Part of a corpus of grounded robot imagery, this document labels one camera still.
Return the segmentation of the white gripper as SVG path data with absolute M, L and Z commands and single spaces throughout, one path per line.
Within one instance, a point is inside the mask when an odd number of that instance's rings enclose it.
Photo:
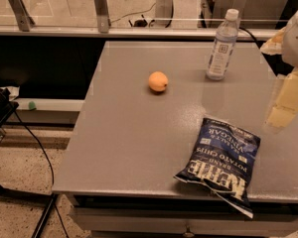
M 298 11 L 282 28 L 266 41 L 260 51 L 265 55 L 281 55 L 284 62 L 295 68 L 288 75 L 275 78 L 263 128 L 269 133 L 279 133 L 298 114 Z

